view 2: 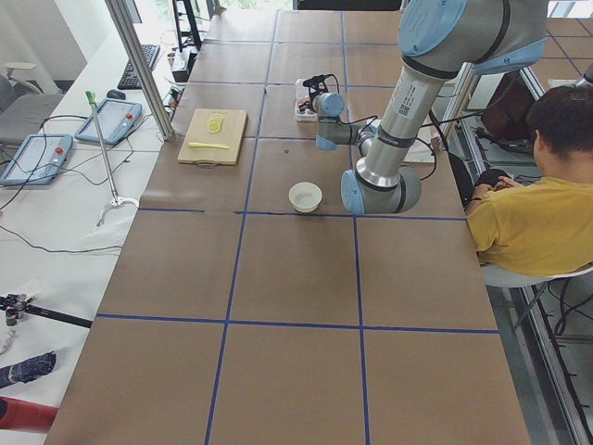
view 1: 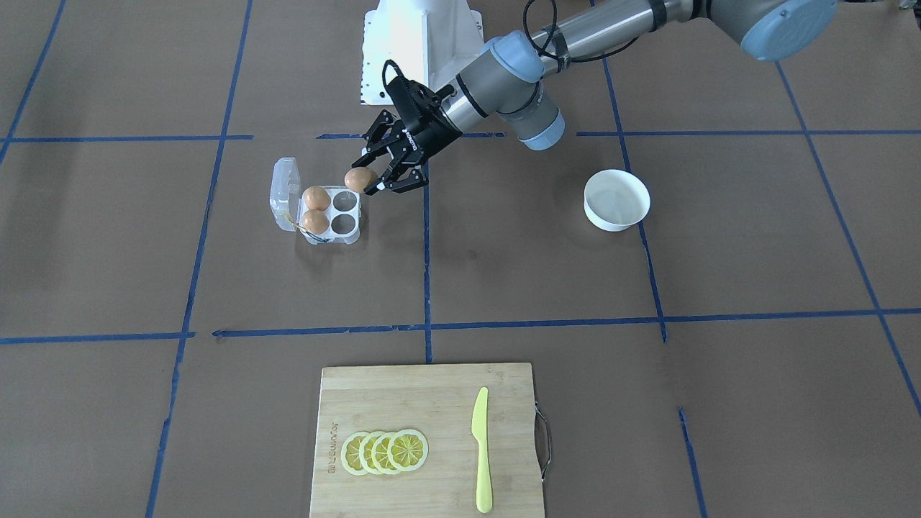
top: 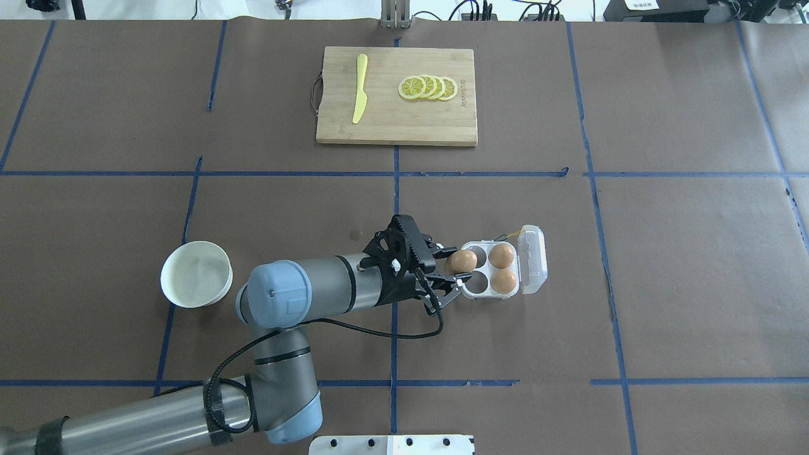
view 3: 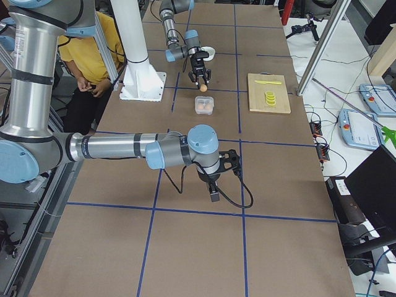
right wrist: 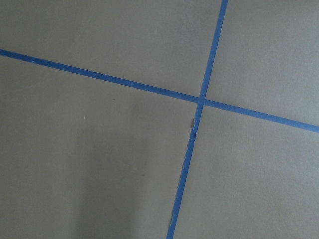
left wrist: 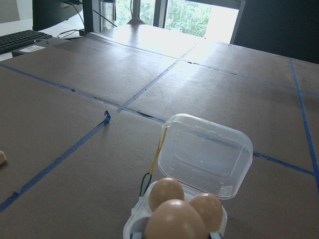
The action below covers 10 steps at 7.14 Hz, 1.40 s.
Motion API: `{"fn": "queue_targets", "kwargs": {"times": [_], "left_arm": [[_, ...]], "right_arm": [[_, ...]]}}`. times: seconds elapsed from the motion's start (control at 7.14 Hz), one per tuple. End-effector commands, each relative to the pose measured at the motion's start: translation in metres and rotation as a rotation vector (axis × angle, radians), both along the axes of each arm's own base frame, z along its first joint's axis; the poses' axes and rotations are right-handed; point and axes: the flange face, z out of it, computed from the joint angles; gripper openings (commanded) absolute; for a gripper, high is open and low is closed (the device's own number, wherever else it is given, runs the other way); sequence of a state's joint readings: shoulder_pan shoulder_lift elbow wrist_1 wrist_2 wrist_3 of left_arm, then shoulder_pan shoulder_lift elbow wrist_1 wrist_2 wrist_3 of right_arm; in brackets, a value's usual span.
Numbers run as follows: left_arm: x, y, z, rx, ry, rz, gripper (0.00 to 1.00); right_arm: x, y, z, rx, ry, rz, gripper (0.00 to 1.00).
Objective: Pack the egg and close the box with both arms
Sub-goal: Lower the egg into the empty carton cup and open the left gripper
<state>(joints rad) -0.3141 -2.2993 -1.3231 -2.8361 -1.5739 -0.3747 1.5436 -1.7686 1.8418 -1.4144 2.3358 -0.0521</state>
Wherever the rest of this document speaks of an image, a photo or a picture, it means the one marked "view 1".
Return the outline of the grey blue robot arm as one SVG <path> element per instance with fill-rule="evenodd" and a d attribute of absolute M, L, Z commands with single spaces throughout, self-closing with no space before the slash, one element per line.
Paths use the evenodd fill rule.
<path fill-rule="evenodd" d="M 490 116 L 530 150 L 547 150 L 565 118 L 543 79 L 668 23 L 707 19 L 748 55 L 776 62 L 809 45 L 836 10 L 835 1 L 602 1 L 486 40 L 465 1 L 381 1 L 364 20 L 361 102 L 382 111 L 346 186 L 368 196 L 426 186 L 425 164 Z"/>

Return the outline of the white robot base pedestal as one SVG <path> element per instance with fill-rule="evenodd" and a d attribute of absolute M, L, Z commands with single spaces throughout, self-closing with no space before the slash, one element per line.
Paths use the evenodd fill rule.
<path fill-rule="evenodd" d="M 433 91 L 481 52 L 483 17 L 466 1 L 381 1 L 363 23 L 360 103 L 391 105 L 382 70 L 394 61 L 411 80 Z"/>

